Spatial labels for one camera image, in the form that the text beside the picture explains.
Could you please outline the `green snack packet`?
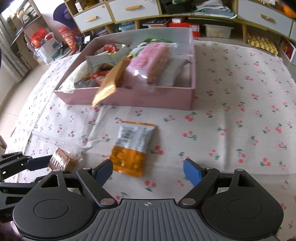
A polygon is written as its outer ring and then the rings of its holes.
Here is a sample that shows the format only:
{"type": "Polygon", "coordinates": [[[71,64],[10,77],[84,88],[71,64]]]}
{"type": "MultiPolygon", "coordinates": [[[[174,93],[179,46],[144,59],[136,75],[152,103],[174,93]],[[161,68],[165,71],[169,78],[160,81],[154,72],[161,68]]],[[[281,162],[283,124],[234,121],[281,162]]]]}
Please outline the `green snack packet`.
{"type": "Polygon", "coordinates": [[[166,44],[169,44],[169,45],[174,45],[175,43],[173,43],[171,40],[167,40],[167,39],[159,39],[159,38],[147,38],[145,39],[143,42],[141,42],[139,45],[137,45],[133,50],[132,52],[133,53],[138,53],[140,51],[142,51],[142,49],[148,45],[148,44],[151,44],[151,43],[166,43],[166,44]]]}

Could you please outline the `pink cardboard box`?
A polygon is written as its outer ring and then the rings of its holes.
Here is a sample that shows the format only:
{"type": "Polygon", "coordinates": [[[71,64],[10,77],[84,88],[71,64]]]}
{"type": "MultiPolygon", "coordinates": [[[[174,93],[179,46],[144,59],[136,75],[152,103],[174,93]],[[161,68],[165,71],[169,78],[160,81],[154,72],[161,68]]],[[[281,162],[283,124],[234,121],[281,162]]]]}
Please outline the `pink cardboard box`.
{"type": "Polygon", "coordinates": [[[172,57],[188,59],[191,64],[183,68],[173,87],[157,86],[154,92],[123,88],[122,75],[121,83],[117,87],[116,92],[99,102],[99,104],[190,110],[193,106],[193,98],[196,89],[196,60],[192,30],[189,28],[140,29],[96,37],[70,65],[56,87],[55,94],[66,104],[91,105],[100,87],[91,76],[100,71],[110,71],[115,64],[106,63],[95,68],[88,67],[89,75],[75,85],[75,90],[72,93],[58,91],[58,88],[69,74],[80,63],[86,60],[85,56],[108,54],[107,51],[103,51],[103,46],[105,44],[115,43],[119,49],[126,46],[129,47],[132,52],[137,45],[147,38],[171,40],[173,43],[177,44],[177,47],[172,50],[172,57]]]}

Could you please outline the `clear rice cake packet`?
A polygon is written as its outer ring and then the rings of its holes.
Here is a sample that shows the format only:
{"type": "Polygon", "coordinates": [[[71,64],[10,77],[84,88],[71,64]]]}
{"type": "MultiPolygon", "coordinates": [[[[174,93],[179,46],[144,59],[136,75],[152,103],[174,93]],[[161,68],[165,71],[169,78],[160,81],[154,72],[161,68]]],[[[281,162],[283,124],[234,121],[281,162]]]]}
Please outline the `clear rice cake packet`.
{"type": "Polygon", "coordinates": [[[58,88],[58,91],[65,93],[72,93],[75,90],[75,85],[80,80],[84,80],[89,75],[89,69],[87,61],[80,63],[64,80],[64,82],[58,88]]]}

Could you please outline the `grey foil small packet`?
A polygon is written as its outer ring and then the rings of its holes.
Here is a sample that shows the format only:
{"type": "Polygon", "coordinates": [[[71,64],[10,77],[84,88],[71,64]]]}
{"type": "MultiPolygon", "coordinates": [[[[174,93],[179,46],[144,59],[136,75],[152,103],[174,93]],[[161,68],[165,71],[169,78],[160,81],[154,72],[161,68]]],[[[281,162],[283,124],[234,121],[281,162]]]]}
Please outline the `grey foil small packet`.
{"type": "Polygon", "coordinates": [[[129,47],[123,47],[114,55],[94,55],[94,56],[85,56],[88,67],[95,68],[101,64],[111,63],[117,64],[122,58],[126,57],[131,52],[129,47]]]}

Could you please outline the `white snack pouch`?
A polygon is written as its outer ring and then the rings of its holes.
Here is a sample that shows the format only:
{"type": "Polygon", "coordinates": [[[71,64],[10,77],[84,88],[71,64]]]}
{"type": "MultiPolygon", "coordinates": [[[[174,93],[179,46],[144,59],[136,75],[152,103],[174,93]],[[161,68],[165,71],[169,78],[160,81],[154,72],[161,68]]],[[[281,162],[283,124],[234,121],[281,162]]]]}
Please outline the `white snack pouch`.
{"type": "Polygon", "coordinates": [[[159,76],[158,85],[173,87],[183,68],[188,64],[191,64],[188,59],[171,58],[159,76]]]}

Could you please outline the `red white snack packet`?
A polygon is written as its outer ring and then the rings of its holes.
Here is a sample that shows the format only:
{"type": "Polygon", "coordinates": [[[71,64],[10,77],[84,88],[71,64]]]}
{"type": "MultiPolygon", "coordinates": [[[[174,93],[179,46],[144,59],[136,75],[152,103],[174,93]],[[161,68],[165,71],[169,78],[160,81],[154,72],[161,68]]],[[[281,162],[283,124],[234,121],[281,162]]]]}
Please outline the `red white snack packet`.
{"type": "Polygon", "coordinates": [[[95,73],[94,75],[92,75],[91,78],[94,79],[97,84],[101,85],[104,78],[107,76],[107,74],[109,72],[110,72],[109,70],[100,71],[100,72],[95,73]]]}

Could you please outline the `orange cracker packet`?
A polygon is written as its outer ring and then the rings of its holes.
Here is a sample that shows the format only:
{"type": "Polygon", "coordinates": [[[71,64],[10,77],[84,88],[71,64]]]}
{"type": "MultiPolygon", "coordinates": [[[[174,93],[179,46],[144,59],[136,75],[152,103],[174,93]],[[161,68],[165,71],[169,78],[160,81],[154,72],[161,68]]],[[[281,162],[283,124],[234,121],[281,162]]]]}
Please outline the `orange cracker packet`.
{"type": "Polygon", "coordinates": [[[144,172],[147,149],[156,125],[122,121],[110,160],[114,171],[133,177],[144,172]]]}

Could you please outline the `red lantern bag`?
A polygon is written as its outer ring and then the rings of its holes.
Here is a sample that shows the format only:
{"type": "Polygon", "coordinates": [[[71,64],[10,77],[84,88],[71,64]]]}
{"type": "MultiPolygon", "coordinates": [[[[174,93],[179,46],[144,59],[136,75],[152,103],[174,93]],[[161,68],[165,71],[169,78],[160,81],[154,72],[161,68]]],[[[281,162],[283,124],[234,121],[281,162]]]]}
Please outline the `red lantern bag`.
{"type": "Polygon", "coordinates": [[[78,28],[70,29],[66,25],[63,25],[58,31],[72,52],[79,50],[77,41],[81,33],[78,28]]]}

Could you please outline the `pink snack packet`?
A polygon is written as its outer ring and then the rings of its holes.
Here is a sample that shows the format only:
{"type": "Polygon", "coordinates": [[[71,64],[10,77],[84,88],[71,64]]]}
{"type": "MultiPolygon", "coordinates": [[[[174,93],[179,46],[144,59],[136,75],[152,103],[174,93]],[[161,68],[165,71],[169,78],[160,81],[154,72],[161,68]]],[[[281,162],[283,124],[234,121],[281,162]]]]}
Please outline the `pink snack packet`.
{"type": "Polygon", "coordinates": [[[172,50],[176,47],[177,44],[151,43],[137,54],[131,52],[129,57],[132,59],[123,74],[123,88],[154,92],[159,86],[159,76],[173,58],[172,50]]]}

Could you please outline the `long wooden tv cabinet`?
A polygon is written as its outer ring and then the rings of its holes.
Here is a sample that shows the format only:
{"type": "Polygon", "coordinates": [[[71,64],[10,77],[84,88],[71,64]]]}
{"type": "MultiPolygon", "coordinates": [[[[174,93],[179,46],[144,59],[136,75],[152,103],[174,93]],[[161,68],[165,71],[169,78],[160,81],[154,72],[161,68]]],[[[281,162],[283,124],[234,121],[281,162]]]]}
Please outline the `long wooden tv cabinet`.
{"type": "Polygon", "coordinates": [[[90,6],[78,7],[76,0],[64,1],[70,15],[81,33],[94,32],[104,26],[112,33],[111,24],[135,22],[140,29],[141,20],[185,16],[188,19],[234,22],[242,25],[243,38],[247,26],[256,27],[295,40],[295,17],[289,12],[277,9],[262,1],[221,1],[229,11],[213,10],[206,7],[207,1],[91,1],[90,6]]]}

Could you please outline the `small red snack packet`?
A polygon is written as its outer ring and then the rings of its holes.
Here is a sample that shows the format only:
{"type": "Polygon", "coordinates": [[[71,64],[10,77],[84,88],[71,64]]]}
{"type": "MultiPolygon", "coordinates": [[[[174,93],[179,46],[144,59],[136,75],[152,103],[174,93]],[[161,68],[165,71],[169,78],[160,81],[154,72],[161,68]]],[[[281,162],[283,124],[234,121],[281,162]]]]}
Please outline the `small red snack packet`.
{"type": "Polygon", "coordinates": [[[108,54],[113,55],[119,51],[119,48],[115,43],[105,44],[103,46],[103,51],[107,51],[108,54]]]}

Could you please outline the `brown biscuit stack packet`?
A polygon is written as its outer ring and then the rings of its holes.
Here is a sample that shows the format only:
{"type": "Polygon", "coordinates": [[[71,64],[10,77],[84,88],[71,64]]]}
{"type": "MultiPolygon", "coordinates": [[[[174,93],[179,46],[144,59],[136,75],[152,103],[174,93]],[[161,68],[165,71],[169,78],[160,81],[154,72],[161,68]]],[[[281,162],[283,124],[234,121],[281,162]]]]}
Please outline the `brown biscuit stack packet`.
{"type": "Polygon", "coordinates": [[[74,173],[80,167],[83,158],[72,156],[61,148],[57,148],[49,160],[48,167],[52,170],[61,170],[74,173]]]}

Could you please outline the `purple cap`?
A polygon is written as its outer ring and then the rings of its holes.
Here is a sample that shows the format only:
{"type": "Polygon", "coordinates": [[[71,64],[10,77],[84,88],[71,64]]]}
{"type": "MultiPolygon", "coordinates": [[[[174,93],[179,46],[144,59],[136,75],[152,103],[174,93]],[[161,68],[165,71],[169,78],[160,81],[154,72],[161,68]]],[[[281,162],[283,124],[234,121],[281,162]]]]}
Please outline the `purple cap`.
{"type": "Polygon", "coordinates": [[[66,25],[70,29],[74,29],[77,27],[67,6],[64,3],[56,7],[53,13],[53,20],[66,25]]]}

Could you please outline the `gold wafer bar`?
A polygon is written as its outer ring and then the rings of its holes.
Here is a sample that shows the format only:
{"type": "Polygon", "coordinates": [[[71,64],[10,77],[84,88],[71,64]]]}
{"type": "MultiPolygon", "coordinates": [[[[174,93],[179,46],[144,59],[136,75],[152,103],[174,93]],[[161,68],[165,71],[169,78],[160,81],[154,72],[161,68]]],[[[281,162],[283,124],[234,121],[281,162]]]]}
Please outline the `gold wafer bar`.
{"type": "Polygon", "coordinates": [[[105,76],[102,84],[98,88],[97,93],[93,98],[91,104],[92,108],[116,92],[117,87],[121,83],[121,77],[126,67],[130,64],[131,59],[131,57],[122,58],[105,76]]]}

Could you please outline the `clear storage bin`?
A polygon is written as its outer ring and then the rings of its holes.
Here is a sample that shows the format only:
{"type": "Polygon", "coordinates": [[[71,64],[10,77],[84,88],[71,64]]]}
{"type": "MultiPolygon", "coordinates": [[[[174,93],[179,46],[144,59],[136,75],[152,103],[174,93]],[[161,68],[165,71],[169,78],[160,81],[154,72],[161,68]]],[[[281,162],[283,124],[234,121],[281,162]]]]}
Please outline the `clear storage bin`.
{"type": "Polygon", "coordinates": [[[205,24],[206,36],[208,38],[230,39],[232,27],[205,24]]]}

